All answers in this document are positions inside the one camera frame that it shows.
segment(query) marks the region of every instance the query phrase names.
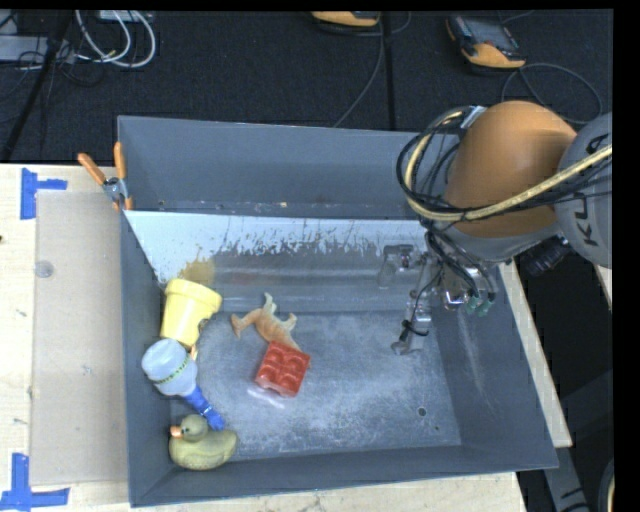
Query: red toy block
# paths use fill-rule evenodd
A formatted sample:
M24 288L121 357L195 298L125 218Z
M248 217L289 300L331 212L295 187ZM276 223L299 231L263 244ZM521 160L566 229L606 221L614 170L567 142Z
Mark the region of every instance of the red toy block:
M311 356L284 343L272 341L262 359L255 382L283 396L296 396Z

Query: blue tape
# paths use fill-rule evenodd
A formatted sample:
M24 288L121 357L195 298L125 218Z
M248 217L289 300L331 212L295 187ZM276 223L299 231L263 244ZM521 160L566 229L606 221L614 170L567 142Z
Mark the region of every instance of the blue tape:
M31 492L29 487L29 457L21 453L11 456L11 490L0 496L0 510L29 512L32 507L57 507L66 505L69 488L59 491Z
M36 192L40 189L66 190L65 180L48 179L38 181L38 174L22 168L22 187L20 193L20 219L33 219L36 216Z

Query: yellow rubber duck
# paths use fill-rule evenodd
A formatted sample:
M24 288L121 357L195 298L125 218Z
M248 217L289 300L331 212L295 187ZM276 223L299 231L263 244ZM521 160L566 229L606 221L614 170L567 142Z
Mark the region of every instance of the yellow rubber duck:
M204 471L217 468L236 451L238 435L233 430L212 430L197 414L186 416L170 429L169 455L180 467Z

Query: yellow cup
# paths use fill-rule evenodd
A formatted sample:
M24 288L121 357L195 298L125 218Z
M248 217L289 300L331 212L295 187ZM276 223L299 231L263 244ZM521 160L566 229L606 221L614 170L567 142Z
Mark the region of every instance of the yellow cup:
M160 337L178 340L191 348L200 336L200 322L209 320L220 309L222 297L198 283L171 279L164 291L167 301Z

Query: toy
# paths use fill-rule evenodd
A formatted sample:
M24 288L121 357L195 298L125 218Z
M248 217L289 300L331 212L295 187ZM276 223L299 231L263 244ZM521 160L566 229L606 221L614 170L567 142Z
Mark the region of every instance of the toy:
M169 456L180 467L197 471L214 469L229 460L238 435L233 430L214 431L197 414L186 416L170 429Z
M256 330L267 343L277 341L302 352L291 337L291 330L296 325L297 317L293 313L289 313L287 320L280 320L274 314L277 306L273 302L273 298L268 293L265 293L264 296L266 300L262 308L250 311L243 318L231 315L231 325L235 335L239 338L244 329L255 324Z
M262 359L255 382L283 396L298 394L311 356L289 345L273 341Z
M165 295L160 337L178 340L195 359L202 322L220 309L222 297L207 286L177 278L167 283Z
M181 396L206 418L213 430L224 429L222 416L215 411L196 383L198 366L176 340L164 338L151 345L142 356L142 369L160 393Z

